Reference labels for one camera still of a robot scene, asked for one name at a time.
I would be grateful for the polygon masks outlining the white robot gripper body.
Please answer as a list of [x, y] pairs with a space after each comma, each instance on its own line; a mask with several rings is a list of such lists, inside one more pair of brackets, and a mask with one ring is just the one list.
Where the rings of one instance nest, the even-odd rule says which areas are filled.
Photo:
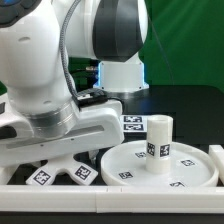
[[0, 142], [0, 166], [32, 163], [118, 145], [124, 140], [119, 120], [121, 114], [121, 103], [109, 100], [83, 108], [77, 124], [63, 137], [53, 140], [31, 138], [15, 144]]

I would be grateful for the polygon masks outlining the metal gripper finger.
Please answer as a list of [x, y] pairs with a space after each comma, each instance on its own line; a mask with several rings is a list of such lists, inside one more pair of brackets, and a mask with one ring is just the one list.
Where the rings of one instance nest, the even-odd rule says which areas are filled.
[[92, 151], [88, 152], [88, 157], [92, 164], [94, 164], [96, 162], [98, 153], [99, 153], [98, 150], [92, 150]]

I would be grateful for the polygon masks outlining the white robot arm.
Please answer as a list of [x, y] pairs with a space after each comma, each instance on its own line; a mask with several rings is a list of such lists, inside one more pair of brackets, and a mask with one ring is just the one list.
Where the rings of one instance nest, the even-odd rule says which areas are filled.
[[144, 0], [0, 0], [0, 166], [106, 148], [124, 139], [120, 102], [81, 99], [70, 58], [123, 66], [137, 78]]

